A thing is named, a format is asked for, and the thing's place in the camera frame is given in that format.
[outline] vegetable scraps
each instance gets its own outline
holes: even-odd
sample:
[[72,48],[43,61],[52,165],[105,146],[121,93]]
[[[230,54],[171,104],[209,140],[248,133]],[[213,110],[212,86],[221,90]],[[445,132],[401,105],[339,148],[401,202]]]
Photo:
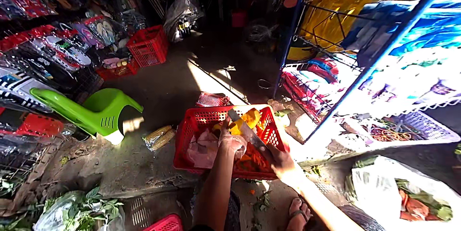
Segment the vegetable scraps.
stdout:
[[409,181],[395,179],[402,198],[400,218],[408,221],[439,220],[449,221],[453,217],[451,207],[444,201],[437,201],[429,194]]

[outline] knife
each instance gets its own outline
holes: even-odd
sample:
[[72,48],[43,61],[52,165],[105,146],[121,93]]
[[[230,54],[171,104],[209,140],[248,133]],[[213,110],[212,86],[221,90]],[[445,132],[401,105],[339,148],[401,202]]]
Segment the knife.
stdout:
[[[242,119],[234,109],[230,109],[227,114],[230,116],[233,122],[236,122],[239,119]],[[240,132],[245,141],[250,142],[256,148],[264,147],[267,149],[266,144],[253,132],[253,130],[243,121],[242,126],[240,127]]]

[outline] red plastic crate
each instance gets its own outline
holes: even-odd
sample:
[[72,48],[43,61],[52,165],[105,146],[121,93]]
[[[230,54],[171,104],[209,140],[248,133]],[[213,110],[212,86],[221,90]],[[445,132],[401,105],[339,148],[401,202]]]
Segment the red plastic crate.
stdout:
[[162,25],[139,30],[126,44],[139,67],[164,63],[168,45]]
[[181,218],[170,214],[143,231],[182,231]]
[[[204,128],[212,127],[218,122],[223,122],[227,111],[234,109],[240,116],[248,110],[255,108],[261,113],[261,122],[263,125],[262,132],[258,131],[258,136],[264,144],[271,143],[281,151],[289,151],[280,139],[279,130],[275,125],[274,112],[267,104],[242,105],[242,106],[225,106],[225,107],[204,107],[192,108],[186,111],[184,120],[179,125],[176,136],[176,151],[173,159],[173,166],[176,169],[187,170],[191,173],[202,174],[204,168],[194,167],[194,164],[187,159],[187,149],[193,135],[199,135]],[[255,172],[234,170],[233,178],[257,179],[257,180],[275,180],[277,176],[273,172]]]
[[104,79],[104,81],[113,80],[121,76],[126,75],[135,75],[138,73],[138,63],[135,60],[132,60],[126,66],[121,66],[112,69],[106,69],[101,67],[96,70],[96,73]]

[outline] plastic bag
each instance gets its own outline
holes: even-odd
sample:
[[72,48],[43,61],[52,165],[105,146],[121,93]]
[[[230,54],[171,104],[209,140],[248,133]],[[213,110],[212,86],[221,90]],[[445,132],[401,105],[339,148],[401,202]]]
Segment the plastic bag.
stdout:
[[59,197],[46,212],[43,212],[37,223],[33,226],[34,231],[64,231],[66,224],[63,220],[64,211],[84,199],[83,191],[71,191]]
[[247,41],[263,42],[272,38],[272,32],[278,27],[274,25],[270,28],[264,25],[252,25],[246,28]]
[[205,14],[200,10],[198,0],[175,0],[166,11],[163,28],[169,41],[175,43],[182,38],[177,30],[179,19],[185,18],[189,22],[194,22]]
[[195,136],[190,140],[187,159],[194,164],[194,167],[211,169],[217,152],[218,138],[206,129],[198,140]]
[[[397,182],[402,180],[408,181],[412,186],[410,189],[417,187],[435,201],[451,207],[451,220],[410,222],[401,219],[402,197]],[[359,160],[352,169],[352,184],[346,181],[346,195],[353,198],[351,202],[375,218],[386,230],[456,230],[460,226],[461,196],[445,183],[398,161],[383,156]]]
[[118,217],[103,225],[98,231],[125,231],[125,212],[122,207],[118,207]]

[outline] pink plastic basket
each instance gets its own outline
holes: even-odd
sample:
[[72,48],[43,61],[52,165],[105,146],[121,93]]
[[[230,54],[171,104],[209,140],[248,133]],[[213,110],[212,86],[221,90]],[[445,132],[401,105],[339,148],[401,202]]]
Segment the pink plastic basket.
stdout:
[[182,231],[181,218],[170,214],[143,231]]

